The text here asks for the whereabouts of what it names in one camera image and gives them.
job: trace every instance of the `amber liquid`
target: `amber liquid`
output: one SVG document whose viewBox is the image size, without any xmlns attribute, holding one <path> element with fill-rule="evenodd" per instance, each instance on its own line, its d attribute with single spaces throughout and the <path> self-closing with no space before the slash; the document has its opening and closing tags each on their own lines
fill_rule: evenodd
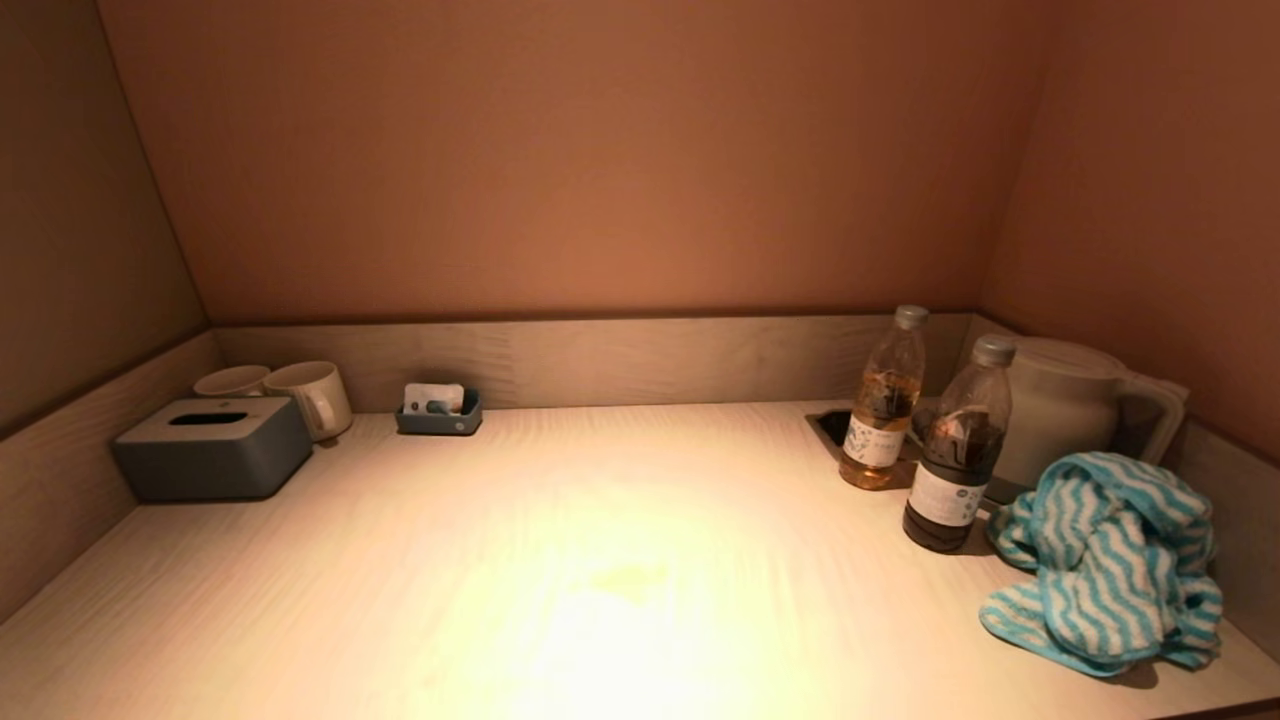
<svg viewBox="0 0 1280 720">
<path fill-rule="evenodd" d="M 877 430 L 905 432 L 911 424 L 911 410 L 920 397 L 920 380 L 897 373 L 868 373 L 854 398 L 854 418 Z M 840 477 L 863 489 L 883 489 L 893 474 L 893 462 L 883 468 L 840 455 Z"/>
</svg>

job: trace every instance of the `kettle lid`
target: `kettle lid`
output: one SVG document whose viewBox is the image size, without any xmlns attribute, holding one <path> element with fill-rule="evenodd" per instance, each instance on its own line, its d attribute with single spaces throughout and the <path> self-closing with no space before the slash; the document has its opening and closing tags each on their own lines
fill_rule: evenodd
<svg viewBox="0 0 1280 720">
<path fill-rule="evenodd" d="M 1018 345 L 1014 363 L 1019 365 L 1034 365 L 1065 375 L 1100 380 L 1119 378 L 1125 373 L 1124 363 L 1074 342 L 1047 337 L 1020 337 L 1014 342 Z"/>
</svg>

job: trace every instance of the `countertop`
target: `countertop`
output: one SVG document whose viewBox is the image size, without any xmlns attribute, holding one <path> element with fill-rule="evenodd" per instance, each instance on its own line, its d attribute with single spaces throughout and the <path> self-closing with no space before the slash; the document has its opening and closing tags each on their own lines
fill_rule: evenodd
<svg viewBox="0 0 1280 720">
<path fill-rule="evenodd" d="M 0 626 L 0 716 L 1158 717 L 1280 697 L 1222 657 L 1101 682 L 991 637 L 1023 579 L 901 530 L 776 402 L 362 415 L 274 498 L 143 506 Z"/>
</svg>

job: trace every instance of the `brown liquid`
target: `brown liquid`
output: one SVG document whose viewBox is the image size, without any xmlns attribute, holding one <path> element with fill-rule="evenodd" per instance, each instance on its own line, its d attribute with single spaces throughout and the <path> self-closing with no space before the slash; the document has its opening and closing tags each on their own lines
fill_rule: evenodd
<svg viewBox="0 0 1280 720">
<path fill-rule="evenodd" d="M 920 397 L 920 382 L 897 373 L 868 373 L 854 400 L 854 418 L 878 430 L 902 432 L 911 424 L 911 410 Z M 893 464 L 876 468 L 840 454 L 840 477 L 863 489 L 883 489 Z"/>
<path fill-rule="evenodd" d="M 1005 429 L 992 425 L 986 413 L 954 413 L 940 418 L 929 429 L 920 465 L 956 486 L 984 486 L 991 480 L 1004 442 Z M 964 544 L 973 523 L 942 525 L 916 512 L 908 501 L 902 529 L 918 544 L 934 552 L 951 552 Z"/>
</svg>

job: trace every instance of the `gray tissue box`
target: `gray tissue box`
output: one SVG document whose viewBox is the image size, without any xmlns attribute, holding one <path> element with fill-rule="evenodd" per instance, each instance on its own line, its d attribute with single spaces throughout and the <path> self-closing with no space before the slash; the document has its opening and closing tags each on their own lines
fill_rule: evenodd
<svg viewBox="0 0 1280 720">
<path fill-rule="evenodd" d="M 111 443 L 143 501 L 270 497 L 311 456 L 292 397 L 178 400 Z"/>
</svg>

